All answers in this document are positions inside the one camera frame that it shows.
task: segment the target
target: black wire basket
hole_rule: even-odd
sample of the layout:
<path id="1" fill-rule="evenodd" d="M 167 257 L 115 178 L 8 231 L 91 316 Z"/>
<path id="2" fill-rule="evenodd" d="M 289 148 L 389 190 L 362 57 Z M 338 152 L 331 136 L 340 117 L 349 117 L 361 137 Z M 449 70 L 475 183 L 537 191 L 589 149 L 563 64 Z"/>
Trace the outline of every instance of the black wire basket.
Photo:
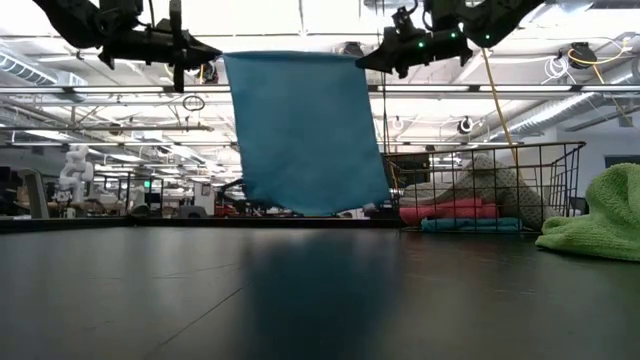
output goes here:
<path id="1" fill-rule="evenodd" d="M 393 212 L 425 232 L 539 232 L 585 214 L 578 197 L 584 142 L 385 155 Z"/>

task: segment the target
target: blue cloth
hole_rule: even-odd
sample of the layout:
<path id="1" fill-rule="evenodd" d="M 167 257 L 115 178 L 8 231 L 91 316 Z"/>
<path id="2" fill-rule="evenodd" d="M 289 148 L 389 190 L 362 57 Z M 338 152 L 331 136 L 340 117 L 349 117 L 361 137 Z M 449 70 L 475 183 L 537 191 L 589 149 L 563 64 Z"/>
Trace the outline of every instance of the blue cloth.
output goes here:
<path id="1" fill-rule="evenodd" d="M 389 198 L 355 58 L 241 52 L 225 66 L 249 200 L 328 215 Z"/>
<path id="2" fill-rule="evenodd" d="M 471 232 L 518 232 L 522 230 L 522 221 L 516 218 L 422 220 L 422 231 L 424 232 L 451 230 Z"/>

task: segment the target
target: air duct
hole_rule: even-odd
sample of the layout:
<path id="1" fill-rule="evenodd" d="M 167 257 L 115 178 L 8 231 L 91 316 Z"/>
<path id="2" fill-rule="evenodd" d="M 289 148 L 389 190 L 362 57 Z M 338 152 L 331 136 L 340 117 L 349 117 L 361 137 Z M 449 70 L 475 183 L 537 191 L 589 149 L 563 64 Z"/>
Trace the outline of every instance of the air duct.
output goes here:
<path id="1" fill-rule="evenodd" d="M 87 81 L 67 72 L 46 68 L 28 57 L 0 44 L 0 71 L 36 86 L 84 86 Z M 85 96 L 78 94 L 56 95 L 60 99 L 82 102 Z"/>
<path id="2" fill-rule="evenodd" d="M 640 84 L 640 57 L 636 57 L 615 69 L 603 74 L 607 84 Z M 590 84 L 600 84 L 599 80 L 592 80 Z M 584 114 L 593 108 L 604 105 L 607 100 L 600 93 L 586 92 L 564 100 L 547 101 L 529 111 L 516 116 L 507 125 L 514 135 L 529 135 L 539 133 L 563 121 Z M 497 129 L 491 133 L 492 140 L 504 131 Z"/>

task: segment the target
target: black table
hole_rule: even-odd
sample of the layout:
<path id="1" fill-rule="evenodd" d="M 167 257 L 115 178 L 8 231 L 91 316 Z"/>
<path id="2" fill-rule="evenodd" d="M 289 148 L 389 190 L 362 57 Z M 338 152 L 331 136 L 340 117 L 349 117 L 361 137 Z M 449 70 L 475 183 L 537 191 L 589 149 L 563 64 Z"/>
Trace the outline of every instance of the black table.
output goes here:
<path id="1" fill-rule="evenodd" d="M 129 227 L 0 236 L 0 359 L 640 359 L 640 265 L 531 239 Z"/>

